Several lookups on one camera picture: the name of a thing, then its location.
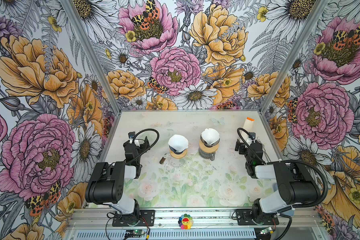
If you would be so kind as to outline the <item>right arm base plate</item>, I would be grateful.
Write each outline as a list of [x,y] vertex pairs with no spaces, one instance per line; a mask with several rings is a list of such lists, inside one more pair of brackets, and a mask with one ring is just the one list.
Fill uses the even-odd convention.
[[255,213],[249,209],[236,210],[236,218],[239,226],[277,226],[279,219],[274,214],[263,212]]

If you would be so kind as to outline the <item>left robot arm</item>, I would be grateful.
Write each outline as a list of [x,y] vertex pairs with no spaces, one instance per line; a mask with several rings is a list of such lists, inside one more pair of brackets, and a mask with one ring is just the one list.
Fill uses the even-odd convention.
[[138,179],[141,175],[141,156],[150,149],[147,138],[139,139],[138,133],[128,133],[123,144],[125,160],[113,164],[97,163],[85,191],[87,203],[110,207],[116,226],[136,226],[144,220],[138,201],[124,194],[125,182]]

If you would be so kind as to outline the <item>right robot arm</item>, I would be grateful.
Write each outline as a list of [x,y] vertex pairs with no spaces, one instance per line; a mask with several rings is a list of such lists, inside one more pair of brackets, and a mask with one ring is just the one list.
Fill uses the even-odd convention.
[[237,209],[233,217],[238,225],[278,224],[278,216],[296,208],[319,205],[327,196],[329,183],[315,166],[298,160],[263,160],[263,145],[250,132],[238,128],[235,150],[246,158],[246,170],[252,179],[276,181],[276,190],[256,199],[250,209]]

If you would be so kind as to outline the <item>clear glass carafe wooden handle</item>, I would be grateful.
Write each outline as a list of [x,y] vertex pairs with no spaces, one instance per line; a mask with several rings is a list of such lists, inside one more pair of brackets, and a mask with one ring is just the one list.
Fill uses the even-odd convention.
[[184,158],[176,159],[172,157],[170,154],[164,154],[163,157],[159,161],[160,165],[169,164],[174,168],[182,167],[186,161]]

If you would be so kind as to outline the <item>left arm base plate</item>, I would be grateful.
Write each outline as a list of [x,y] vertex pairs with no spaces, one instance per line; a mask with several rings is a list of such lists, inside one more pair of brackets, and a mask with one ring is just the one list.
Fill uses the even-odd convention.
[[155,221],[154,210],[140,210],[139,214],[137,212],[129,215],[121,215],[120,217],[116,215],[113,218],[112,226],[113,227],[153,227]]

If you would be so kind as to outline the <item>grey ribbed glass pitcher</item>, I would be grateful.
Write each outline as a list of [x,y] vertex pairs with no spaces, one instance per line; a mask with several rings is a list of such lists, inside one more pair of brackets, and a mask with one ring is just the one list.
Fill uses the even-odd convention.
[[207,153],[205,151],[203,151],[201,148],[199,148],[199,154],[203,159],[209,159],[211,161],[215,160],[215,152],[213,153]]

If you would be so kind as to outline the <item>white paper coffee filter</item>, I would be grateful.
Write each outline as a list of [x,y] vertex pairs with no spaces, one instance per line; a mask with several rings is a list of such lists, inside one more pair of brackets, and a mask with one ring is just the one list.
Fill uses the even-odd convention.
[[189,147],[189,141],[182,135],[173,135],[168,145],[173,152],[181,153]]

